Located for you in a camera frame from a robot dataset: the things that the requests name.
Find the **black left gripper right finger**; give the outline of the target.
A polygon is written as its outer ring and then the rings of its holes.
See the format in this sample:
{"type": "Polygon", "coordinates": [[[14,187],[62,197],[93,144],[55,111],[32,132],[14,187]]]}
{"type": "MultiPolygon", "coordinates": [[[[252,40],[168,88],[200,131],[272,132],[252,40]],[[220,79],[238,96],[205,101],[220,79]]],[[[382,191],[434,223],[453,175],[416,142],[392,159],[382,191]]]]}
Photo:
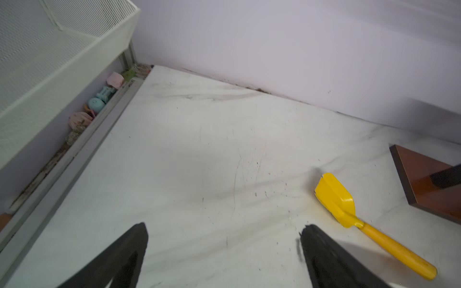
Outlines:
{"type": "Polygon", "coordinates": [[[389,287],[318,226],[307,225],[300,242],[314,288],[389,287]]]}

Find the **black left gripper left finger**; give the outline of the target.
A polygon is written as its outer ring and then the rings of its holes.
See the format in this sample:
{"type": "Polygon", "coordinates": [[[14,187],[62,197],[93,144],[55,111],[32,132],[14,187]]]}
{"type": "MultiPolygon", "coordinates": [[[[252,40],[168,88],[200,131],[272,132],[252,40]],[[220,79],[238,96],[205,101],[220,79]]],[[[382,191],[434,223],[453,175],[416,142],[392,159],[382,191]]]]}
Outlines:
{"type": "Polygon", "coordinates": [[[145,223],[132,226],[61,288],[135,288],[148,244],[145,223]]]}

